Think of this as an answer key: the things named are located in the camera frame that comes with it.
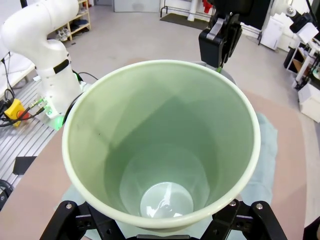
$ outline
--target doormat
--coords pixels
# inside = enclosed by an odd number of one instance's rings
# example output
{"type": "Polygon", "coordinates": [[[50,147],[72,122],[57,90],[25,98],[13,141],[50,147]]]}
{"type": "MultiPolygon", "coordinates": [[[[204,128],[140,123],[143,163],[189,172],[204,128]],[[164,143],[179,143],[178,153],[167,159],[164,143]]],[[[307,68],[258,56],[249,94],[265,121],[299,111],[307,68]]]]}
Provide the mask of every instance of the doormat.
{"type": "Polygon", "coordinates": [[[169,13],[168,15],[160,18],[160,21],[179,24],[183,26],[187,26],[194,29],[204,30],[208,27],[208,22],[200,19],[194,19],[194,21],[188,21],[187,16],[182,16],[174,13],[169,13]]]}

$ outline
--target red cloth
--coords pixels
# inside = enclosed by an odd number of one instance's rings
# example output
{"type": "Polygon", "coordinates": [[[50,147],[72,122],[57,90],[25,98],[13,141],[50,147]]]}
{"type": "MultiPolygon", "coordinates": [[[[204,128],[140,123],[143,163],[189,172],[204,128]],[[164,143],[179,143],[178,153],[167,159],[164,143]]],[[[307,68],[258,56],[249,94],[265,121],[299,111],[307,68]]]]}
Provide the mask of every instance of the red cloth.
{"type": "Polygon", "coordinates": [[[204,12],[208,14],[210,11],[210,8],[212,8],[212,4],[208,3],[207,0],[202,0],[202,2],[204,6],[204,12]]]}

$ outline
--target bucket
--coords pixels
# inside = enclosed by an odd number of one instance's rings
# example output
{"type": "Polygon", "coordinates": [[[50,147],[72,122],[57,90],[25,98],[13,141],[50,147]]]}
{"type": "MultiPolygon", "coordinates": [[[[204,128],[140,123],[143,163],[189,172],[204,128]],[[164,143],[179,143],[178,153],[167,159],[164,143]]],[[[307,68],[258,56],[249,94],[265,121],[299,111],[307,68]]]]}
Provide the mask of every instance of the bucket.
{"type": "Polygon", "coordinates": [[[71,182],[99,212],[155,232],[186,228],[228,205],[260,151],[257,116],[221,74],[145,61],[98,80],[63,130],[71,182]]]}

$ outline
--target gray door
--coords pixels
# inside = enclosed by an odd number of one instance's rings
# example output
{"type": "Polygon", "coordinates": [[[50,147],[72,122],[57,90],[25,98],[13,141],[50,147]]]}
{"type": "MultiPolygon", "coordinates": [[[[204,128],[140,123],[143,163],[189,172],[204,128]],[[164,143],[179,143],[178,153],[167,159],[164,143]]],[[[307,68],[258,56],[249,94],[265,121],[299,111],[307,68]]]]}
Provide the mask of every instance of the gray door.
{"type": "Polygon", "coordinates": [[[113,0],[95,0],[94,4],[95,5],[107,5],[107,6],[112,6],[113,0]]]}
{"type": "Polygon", "coordinates": [[[160,11],[160,0],[114,0],[115,12],[149,12],[160,11]]]}

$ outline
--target towel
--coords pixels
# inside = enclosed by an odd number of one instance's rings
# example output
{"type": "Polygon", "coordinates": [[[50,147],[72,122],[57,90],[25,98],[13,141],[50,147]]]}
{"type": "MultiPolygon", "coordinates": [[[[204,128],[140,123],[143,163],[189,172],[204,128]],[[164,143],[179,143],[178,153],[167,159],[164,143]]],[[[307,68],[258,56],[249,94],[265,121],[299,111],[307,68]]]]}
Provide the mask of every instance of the towel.
{"type": "MultiPolygon", "coordinates": [[[[251,205],[256,201],[265,201],[271,204],[272,201],[272,190],[274,185],[274,176],[276,168],[276,156],[278,151],[277,136],[278,131],[269,122],[269,120],[261,113],[257,113],[257,119],[260,126],[261,133],[261,148],[260,155],[253,172],[251,179],[248,184],[240,193],[240,196],[245,204],[251,205]]],[[[74,201],[78,205],[85,202],[85,199],[80,195],[76,188],[71,185],[69,189],[62,196],[61,201],[74,201]]],[[[192,226],[189,226],[183,230],[175,232],[175,235],[190,235],[195,238],[201,238],[202,234],[205,232],[212,217],[207,217],[192,226]]],[[[123,235],[126,238],[136,236],[138,234],[147,235],[159,235],[157,232],[152,232],[144,230],[132,225],[128,225],[123,222],[116,221],[119,228],[121,229],[123,235]]],[[[87,230],[85,236],[92,240],[100,240],[100,236],[96,229],[87,230]]],[[[245,240],[246,238],[242,235],[240,231],[232,230],[228,240],[245,240]]]]}

